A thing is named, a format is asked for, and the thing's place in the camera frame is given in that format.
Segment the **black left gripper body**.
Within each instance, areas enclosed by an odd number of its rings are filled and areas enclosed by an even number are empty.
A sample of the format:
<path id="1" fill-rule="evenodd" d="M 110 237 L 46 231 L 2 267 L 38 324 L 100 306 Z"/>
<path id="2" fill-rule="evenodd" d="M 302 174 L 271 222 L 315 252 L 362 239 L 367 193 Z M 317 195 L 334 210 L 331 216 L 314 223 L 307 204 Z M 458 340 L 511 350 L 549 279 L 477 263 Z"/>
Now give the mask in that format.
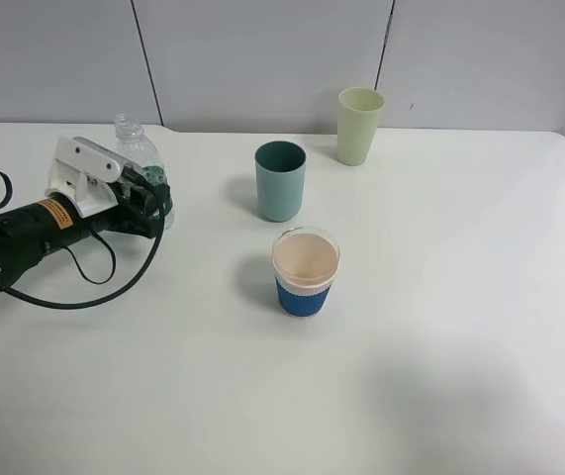
<path id="1" fill-rule="evenodd" d="M 66 242 L 76 243 L 102 232 L 156 237 L 156 200 L 129 182 L 66 182 L 66 213 L 72 225 Z"/>

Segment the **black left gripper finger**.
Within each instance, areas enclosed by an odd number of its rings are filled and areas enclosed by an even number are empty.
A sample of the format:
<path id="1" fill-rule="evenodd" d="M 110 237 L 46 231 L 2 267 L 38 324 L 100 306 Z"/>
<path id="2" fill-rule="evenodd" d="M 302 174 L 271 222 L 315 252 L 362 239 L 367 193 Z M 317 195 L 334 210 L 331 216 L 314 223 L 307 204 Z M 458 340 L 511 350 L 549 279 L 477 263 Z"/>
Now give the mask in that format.
<path id="1" fill-rule="evenodd" d="M 159 218 L 159 210 L 167 218 L 171 213 L 170 187 L 167 184 L 133 187 L 133 205 L 146 218 Z"/>

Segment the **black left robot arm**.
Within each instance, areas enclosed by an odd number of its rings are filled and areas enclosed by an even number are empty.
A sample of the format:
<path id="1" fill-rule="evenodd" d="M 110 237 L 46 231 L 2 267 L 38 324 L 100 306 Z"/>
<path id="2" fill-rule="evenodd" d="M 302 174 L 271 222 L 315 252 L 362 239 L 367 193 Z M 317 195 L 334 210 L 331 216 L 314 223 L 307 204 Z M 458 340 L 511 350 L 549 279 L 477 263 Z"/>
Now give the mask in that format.
<path id="1" fill-rule="evenodd" d="M 71 200 L 53 193 L 41 201 L 0 214 L 0 284 L 10 287 L 46 256 L 101 232 L 155 238 L 162 228 L 156 201 L 136 187 L 131 199 L 115 184 L 116 206 L 82 218 Z"/>

